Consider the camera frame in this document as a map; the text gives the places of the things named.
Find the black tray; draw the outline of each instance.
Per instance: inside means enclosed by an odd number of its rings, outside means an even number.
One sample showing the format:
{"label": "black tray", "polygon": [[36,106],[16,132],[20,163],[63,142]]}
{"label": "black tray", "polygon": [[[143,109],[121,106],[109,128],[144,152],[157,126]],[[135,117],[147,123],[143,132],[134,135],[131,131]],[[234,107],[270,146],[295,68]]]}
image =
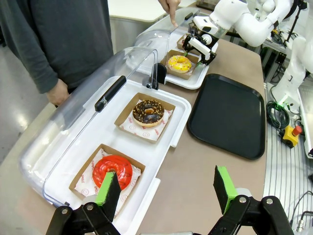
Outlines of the black tray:
{"label": "black tray", "polygon": [[260,93],[219,74],[209,74],[187,128],[199,140],[255,160],[265,150],[265,124]]}

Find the green tape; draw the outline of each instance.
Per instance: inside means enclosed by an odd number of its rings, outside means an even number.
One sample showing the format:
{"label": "green tape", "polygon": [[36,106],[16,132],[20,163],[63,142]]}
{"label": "green tape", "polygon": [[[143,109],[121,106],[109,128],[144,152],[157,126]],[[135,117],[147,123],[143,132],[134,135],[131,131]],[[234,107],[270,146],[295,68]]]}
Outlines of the green tape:
{"label": "green tape", "polygon": [[99,206],[105,203],[108,192],[110,189],[110,185],[113,181],[114,172],[107,172],[106,177],[104,178],[102,185],[99,189],[98,195],[96,197],[95,203]]}
{"label": "green tape", "polygon": [[231,201],[238,196],[238,192],[230,178],[230,175],[228,174],[228,171],[225,166],[217,166],[217,169],[223,179],[225,191],[227,194],[227,204],[225,207],[224,213],[228,210]]}

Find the person's arm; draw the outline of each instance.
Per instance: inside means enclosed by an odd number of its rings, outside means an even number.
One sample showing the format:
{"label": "person's arm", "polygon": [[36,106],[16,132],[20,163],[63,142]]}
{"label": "person's arm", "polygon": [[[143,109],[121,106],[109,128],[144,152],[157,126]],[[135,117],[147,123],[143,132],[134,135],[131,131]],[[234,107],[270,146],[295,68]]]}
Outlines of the person's arm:
{"label": "person's arm", "polygon": [[177,27],[175,12],[181,0],[158,0],[166,13],[170,14],[172,24]]}
{"label": "person's arm", "polygon": [[29,9],[28,0],[0,0],[0,25],[8,47],[21,60],[38,91],[60,105],[67,97],[67,85],[50,66]]}

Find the floor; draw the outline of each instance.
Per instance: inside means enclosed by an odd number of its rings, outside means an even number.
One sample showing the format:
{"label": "floor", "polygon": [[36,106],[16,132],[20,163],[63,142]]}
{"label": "floor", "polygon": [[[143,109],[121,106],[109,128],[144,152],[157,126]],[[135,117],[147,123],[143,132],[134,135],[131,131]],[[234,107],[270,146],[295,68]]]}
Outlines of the floor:
{"label": "floor", "polygon": [[47,103],[23,64],[0,45],[0,164]]}

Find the cable connector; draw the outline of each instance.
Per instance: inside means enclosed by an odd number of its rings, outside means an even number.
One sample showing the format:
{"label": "cable connector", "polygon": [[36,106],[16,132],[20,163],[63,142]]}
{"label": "cable connector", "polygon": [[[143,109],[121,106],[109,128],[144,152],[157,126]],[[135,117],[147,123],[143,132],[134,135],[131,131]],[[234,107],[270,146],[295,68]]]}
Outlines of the cable connector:
{"label": "cable connector", "polygon": [[300,219],[298,222],[298,227],[296,229],[297,232],[302,232],[302,230],[304,229],[304,220]]}

